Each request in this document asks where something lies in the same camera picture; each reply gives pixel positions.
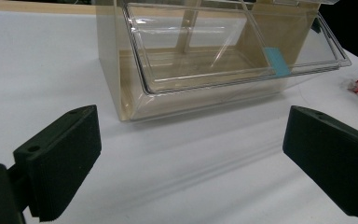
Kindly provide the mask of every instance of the screw hole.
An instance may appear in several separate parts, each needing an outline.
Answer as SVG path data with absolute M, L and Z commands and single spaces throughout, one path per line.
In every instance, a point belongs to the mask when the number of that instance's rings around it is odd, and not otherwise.
M 40 149 L 39 146 L 34 146 L 34 147 L 29 147 L 27 150 L 28 150 L 29 152 L 36 152 L 36 151 L 39 150 L 39 149 Z

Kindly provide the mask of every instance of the white surface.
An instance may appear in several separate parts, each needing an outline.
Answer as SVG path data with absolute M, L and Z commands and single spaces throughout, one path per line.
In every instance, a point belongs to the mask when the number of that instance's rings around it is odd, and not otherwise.
M 353 66 L 272 98 L 120 123 L 95 16 L 0 12 L 0 163 L 63 113 L 97 105 L 102 155 L 53 223 L 358 223 L 282 153 L 291 105 L 358 129 L 358 95 L 341 87 L 358 78 L 350 56 Z

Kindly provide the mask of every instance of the transparent compartment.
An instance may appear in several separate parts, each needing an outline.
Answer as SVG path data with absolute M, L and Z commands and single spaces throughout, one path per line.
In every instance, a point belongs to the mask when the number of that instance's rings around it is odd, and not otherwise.
M 97 25 L 121 120 L 266 96 L 351 65 L 318 12 L 335 0 L 115 2 L 97 0 Z

